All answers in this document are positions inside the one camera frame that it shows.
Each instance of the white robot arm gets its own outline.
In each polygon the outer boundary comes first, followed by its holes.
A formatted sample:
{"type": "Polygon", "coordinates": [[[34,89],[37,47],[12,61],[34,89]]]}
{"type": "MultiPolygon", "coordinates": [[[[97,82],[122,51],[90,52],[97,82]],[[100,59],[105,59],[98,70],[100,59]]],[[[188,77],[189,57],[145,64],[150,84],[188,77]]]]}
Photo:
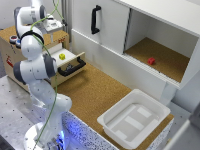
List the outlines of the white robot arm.
{"type": "MultiPolygon", "coordinates": [[[[44,80],[55,76],[57,65],[55,59],[51,56],[42,54],[43,45],[41,45],[38,40],[40,40],[41,43],[44,43],[44,40],[40,29],[34,26],[32,31],[30,31],[30,26],[25,26],[25,24],[33,24],[36,21],[46,18],[46,11],[45,7],[42,5],[42,0],[32,0],[31,3],[31,7],[18,7],[14,11],[17,36],[21,39],[22,54],[27,60],[16,63],[13,67],[13,71],[18,81],[28,85],[31,99],[41,101],[45,104],[47,108],[46,121],[56,97],[55,107],[48,120],[48,124],[42,134],[43,128],[38,129],[35,139],[38,140],[40,134],[41,137],[37,147],[33,147],[35,150],[49,150],[55,149],[53,146],[50,147],[48,143],[52,142],[52,140],[55,141],[57,135],[62,132],[61,114],[71,108],[72,101],[65,95],[56,94],[51,85],[44,80]]],[[[43,26],[47,32],[54,32],[62,27],[59,21],[53,20],[53,23],[56,23],[56,25],[54,24],[53,27],[51,27],[52,19],[49,21],[44,20],[40,26],[43,26]]],[[[66,146],[67,145],[63,142],[60,149],[66,149],[66,146]]]]}

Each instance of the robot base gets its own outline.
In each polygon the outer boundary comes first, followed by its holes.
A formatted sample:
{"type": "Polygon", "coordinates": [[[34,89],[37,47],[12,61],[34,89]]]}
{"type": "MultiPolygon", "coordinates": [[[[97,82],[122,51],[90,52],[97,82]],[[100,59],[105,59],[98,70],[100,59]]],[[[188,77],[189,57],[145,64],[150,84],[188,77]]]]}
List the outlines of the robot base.
{"type": "MultiPolygon", "coordinates": [[[[41,129],[43,126],[43,123],[40,122],[38,124],[35,124],[34,126],[32,126],[25,134],[25,137],[24,137],[24,149],[25,150],[33,150],[34,149],[34,146],[36,144],[34,138],[35,136],[37,135],[37,130],[38,129],[41,129]]],[[[65,135],[63,135],[63,139],[64,140],[64,150],[66,150],[67,146],[69,145],[69,142],[70,142],[70,138],[65,135]]],[[[52,149],[49,149],[49,147],[47,146],[47,144],[45,146],[41,145],[39,142],[38,144],[36,145],[35,149],[34,150],[54,150],[55,148],[52,148],[52,149]]]]}

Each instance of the cork surface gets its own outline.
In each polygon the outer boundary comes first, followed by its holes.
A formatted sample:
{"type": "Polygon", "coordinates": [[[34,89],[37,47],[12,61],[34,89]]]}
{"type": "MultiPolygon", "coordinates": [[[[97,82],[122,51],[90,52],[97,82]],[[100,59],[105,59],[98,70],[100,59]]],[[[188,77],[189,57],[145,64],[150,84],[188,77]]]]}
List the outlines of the cork surface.
{"type": "Polygon", "coordinates": [[[168,77],[181,82],[190,59],[179,54],[149,38],[145,38],[127,51],[128,55],[147,63],[150,57],[155,58],[155,63],[149,65],[168,77]]]}
{"type": "MultiPolygon", "coordinates": [[[[6,28],[0,31],[0,37],[2,37],[5,41],[9,42],[10,37],[12,35],[17,35],[15,26],[6,28]]],[[[44,44],[49,45],[51,44],[50,34],[44,34],[44,44]]],[[[53,33],[53,41],[57,41],[58,39],[68,36],[68,34],[62,30],[53,33]]]]}
{"type": "MultiPolygon", "coordinates": [[[[87,64],[82,72],[58,86],[58,93],[72,99],[70,111],[120,150],[123,148],[105,134],[97,118],[129,92],[131,89],[90,64],[87,64]]],[[[173,115],[169,115],[137,150],[145,150],[172,119],[173,115]]]]}

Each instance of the open cabinet compartment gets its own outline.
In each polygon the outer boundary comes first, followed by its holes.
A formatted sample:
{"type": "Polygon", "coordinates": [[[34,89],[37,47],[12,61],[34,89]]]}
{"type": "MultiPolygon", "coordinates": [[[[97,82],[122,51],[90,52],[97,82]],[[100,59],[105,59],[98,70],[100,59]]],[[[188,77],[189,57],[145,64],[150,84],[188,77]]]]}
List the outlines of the open cabinet compartment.
{"type": "Polygon", "coordinates": [[[155,63],[149,66],[181,87],[190,80],[183,77],[190,73],[188,64],[197,42],[197,36],[131,9],[124,55],[143,65],[149,65],[148,59],[155,58],[155,63]]]}

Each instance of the cabinet handle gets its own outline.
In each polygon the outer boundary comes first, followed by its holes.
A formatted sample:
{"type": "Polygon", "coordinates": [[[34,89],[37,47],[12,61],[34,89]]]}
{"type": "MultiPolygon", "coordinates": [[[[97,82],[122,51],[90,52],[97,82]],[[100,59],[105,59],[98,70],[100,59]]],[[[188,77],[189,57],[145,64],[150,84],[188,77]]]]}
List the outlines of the cabinet handle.
{"type": "Polygon", "coordinates": [[[96,28],[96,12],[101,10],[101,7],[96,5],[96,8],[92,10],[92,25],[91,25],[91,30],[92,34],[98,33],[100,30],[96,28]]]}
{"type": "Polygon", "coordinates": [[[77,61],[79,62],[79,64],[71,69],[66,69],[65,71],[63,71],[61,69],[61,67],[58,68],[58,73],[61,75],[61,76],[69,76],[70,74],[76,72],[77,70],[81,69],[82,67],[84,67],[86,65],[86,63],[80,58],[80,57],[77,57],[77,61]]]}

